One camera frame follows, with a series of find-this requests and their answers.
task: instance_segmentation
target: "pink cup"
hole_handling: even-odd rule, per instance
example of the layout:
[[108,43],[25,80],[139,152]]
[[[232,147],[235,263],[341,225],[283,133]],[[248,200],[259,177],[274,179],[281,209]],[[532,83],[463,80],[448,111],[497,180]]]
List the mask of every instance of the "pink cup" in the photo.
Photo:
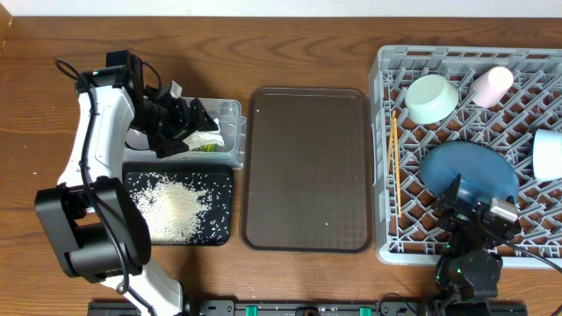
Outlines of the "pink cup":
[[476,91],[476,97],[472,101],[481,107],[492,107],[500,102],[513,81],[514,77],[509,69],[494,67],[472,83],[470,92]]

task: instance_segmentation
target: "plastic dish rack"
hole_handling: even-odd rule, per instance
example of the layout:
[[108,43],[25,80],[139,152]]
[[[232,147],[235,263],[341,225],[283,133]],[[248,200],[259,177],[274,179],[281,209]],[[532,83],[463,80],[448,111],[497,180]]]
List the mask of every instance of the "plastic dish rack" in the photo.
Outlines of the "plastic dish rack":
[[[419,175],[420,162],[434,147],[448,141],[470,141],[502,154],[520,181],[517,200],[523,232],[514,242],[562,264],[562,180],[540,183],[533,176],[534,132],[562,130],[562,50],[386,46],[369,74],[374,150],[376,251],[388,264],[435,265],[449,239],[437,227],[431,209],[435,197]],[[514,73],[515,84],[493,108],[472,103],[474,78],[493,66]],[[407,87],[427,74],[445,76],[459,93],[447,118],[417,125],[407,118]],[[387,167],[390,113],[397,111],[400,144],[402,216],[398,218],[394,159]],[[547,268],[536,259],[505,246],[490,250],[504,257],[504,267]]]

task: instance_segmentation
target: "green clamp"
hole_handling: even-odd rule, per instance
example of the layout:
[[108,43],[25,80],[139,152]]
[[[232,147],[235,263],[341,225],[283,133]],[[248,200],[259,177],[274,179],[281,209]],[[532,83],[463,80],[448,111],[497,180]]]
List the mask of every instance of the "green clamp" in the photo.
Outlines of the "green clamp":
[[359,308],[359,316],[371,316],[372,311],[369,307],[361,307]]
[[246,316],[257,316],[257,306],[246,306]]

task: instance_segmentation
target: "green object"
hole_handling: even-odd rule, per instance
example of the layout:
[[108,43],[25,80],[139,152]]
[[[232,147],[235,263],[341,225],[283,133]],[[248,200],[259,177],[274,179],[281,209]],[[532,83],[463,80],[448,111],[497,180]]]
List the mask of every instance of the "green object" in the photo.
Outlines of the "green object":
[[372,315],[371,308],[361,307],[359,309],[359,316],[371,316],[371,315]]
[[203,145],[201,147],[193,148],[191,151],[214,153],[217,151],[217,145],[216,144]]
[[417,124],[445,119],[458,104],[457,88],[441,75],[425,75],[407,88],[408,117]]
[[246,306],[246,316],[257,316],[257,306]]

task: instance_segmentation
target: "white cloth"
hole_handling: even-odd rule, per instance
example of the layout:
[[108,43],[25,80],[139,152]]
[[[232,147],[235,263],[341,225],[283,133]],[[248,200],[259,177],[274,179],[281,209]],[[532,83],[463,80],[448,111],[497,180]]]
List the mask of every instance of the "white cloth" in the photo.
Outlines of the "white cloth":
[[190,147],[190,150],[205,145],[217,145],[221,147],[225,146],[225,141],[222,139],[222,136],[220,136],[219,119],[215,118],[213,121],[219,127],[218,131],[212,131],[212,132],[195,131],[193,132],[193,134],[185,138],[184,143],[186,143]]

